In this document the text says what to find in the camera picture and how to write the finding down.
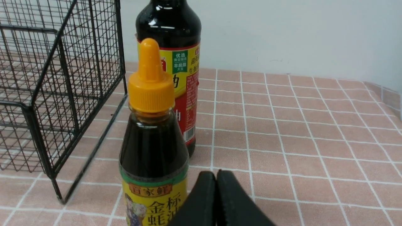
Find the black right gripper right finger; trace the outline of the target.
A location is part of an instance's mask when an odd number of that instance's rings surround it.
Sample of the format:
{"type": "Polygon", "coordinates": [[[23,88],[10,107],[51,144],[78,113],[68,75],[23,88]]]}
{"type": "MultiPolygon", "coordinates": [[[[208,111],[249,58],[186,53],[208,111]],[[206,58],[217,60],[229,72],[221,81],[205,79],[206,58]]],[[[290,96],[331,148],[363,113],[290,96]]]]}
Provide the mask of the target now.
{"type": "Polygon", "coordinates": [[[232,171],[218,170],[217,226],[274,226],[240,185],[232,171]]]}

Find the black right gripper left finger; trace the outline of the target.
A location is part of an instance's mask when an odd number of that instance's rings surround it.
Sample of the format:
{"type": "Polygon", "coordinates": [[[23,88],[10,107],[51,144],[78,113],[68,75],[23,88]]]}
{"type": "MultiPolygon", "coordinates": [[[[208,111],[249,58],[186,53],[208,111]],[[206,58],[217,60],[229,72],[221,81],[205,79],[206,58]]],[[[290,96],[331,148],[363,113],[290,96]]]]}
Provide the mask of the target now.
{"type": "Polygon", "coordinates": [[[211,171],[199,173],[196,183],[169,226],[215,226],[216,179],[211,171]]]}

